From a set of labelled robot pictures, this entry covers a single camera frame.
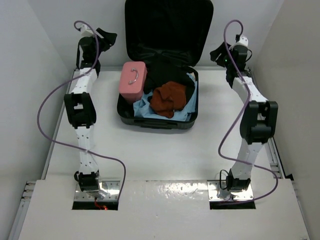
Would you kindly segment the pink cosmetic case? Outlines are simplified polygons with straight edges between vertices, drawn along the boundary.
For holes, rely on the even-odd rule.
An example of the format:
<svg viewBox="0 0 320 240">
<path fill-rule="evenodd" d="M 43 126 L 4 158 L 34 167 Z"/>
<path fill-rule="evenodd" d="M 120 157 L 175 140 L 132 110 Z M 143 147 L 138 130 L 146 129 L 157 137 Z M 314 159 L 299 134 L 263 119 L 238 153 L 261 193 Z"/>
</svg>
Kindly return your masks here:
<svg viewBox="0 0 320 240">
<path fill-rule="evenodd" d="M 147 68 L 143 61 L 129 61 L 123 65 L 118 90 L 129 104 L 142 98 L 146 76 Z"/>
</svg>

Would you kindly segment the black hard-shell suitcase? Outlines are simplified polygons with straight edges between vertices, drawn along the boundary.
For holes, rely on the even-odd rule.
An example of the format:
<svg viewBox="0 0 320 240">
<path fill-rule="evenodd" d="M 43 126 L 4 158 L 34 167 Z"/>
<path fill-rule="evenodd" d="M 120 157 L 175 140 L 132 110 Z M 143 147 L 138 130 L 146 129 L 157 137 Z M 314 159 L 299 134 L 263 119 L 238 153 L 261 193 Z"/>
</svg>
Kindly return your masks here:
<svg viewBox="0 0 320 240">
<path fill-rule="evenodd" d="M 119 93 L 117 113 L 124 124 L 158 129 L 190 129 L 198 116 L 199 75 L 195 70 L 205 46 L 213 18 L 209 0 L 128 0 L 124 5 L 127 62 L 155 61 L 187 66 L 195 83 L 194 93 L 183 110 L 172 118 L 156 114 L 150 107 L 153 91 L 142 93 L 129 104 Z"/>
</svg>

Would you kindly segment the black garment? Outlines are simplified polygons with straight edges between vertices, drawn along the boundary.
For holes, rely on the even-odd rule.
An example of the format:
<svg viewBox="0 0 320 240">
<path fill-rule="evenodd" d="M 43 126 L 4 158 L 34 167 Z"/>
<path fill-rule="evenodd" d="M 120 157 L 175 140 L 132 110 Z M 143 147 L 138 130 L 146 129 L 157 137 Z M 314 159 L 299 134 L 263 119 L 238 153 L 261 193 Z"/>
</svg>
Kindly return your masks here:
<svg viewBox="0 0 320 240">
<path fill-rule="evenodd" d="M 195 72 L 193 68 L 189 66 L 176 66 L 162 60 L 147 64 L 146 68 L 144 94 L 147 95 L 168 82 L 175 82 L 186 87 L 185 98 L 186 102 L 189 102 L 195 91 L 195 83 L 188 75 Z"/>
</svg>

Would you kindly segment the brown terry towel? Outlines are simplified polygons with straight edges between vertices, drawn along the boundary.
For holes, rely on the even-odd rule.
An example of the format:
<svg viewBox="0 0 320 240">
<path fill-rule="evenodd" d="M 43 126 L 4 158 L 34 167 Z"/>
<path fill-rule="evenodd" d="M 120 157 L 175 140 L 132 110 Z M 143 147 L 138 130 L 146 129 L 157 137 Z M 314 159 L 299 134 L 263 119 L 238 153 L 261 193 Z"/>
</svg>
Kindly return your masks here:
<svg viewBox="0 0 320 240">
<path fill-rule="evenodd" d="M 181 111 L 186 106 L 186 86 L 169 81 L 157 87 L 150 100 L 151 109 L 158 115 L 171 119 L 175 111 Z"/>
</svg>

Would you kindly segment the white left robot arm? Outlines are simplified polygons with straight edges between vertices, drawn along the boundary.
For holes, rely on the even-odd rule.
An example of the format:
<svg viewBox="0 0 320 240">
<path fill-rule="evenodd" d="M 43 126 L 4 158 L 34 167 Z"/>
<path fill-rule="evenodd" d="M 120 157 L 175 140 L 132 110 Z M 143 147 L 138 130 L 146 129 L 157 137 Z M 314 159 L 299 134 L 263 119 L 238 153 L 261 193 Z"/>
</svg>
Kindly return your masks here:
<svg viewBox="0 0 320 240">
<path fill-rule="evenodd" d="M 101 190 L 100 173 L 98 164 L 89 150 L 94 147 L 93 133 L 97 113 L 90 92 L 101 69 L 101 64 L 96 58 L 115 44 L 117 34 L 97 28 L 96 44 L 93 32 L 85 25 L 80 27 L 80 32 L 82 38 L 78 42 L 76 67 L 81 77 L 77 79 L 72 91 L 64 95 L 64 105 L 68 121 L 75 129 L 78 146 L 84 149 L 79 154 L 80 168 L 74 178 L 82 192 L 96 194 Z"/>
</svg>

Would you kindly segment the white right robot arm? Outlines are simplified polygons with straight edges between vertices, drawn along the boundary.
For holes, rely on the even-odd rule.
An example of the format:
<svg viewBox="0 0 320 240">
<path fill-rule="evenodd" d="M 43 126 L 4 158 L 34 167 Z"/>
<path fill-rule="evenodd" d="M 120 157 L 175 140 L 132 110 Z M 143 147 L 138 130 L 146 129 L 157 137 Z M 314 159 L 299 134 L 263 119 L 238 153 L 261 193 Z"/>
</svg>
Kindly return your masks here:
<svg viewBox="0 0 320 240">
<path fill-rule="evenodd" d="M 250 52 L 246 44 L 232 46 L 222 43 L 210 52 L 211 61 L 226 68 L 226 81 L 243 102 L 239 132 L 241 146 L 234 165 L 229 170 L 223 190 L 240 192 L 248 189 L 252 168 L 259 151 L 275 134 L 278 116 L 278 104 L 264 97 L 245 69 L 247 55 Z"/>
</svg>

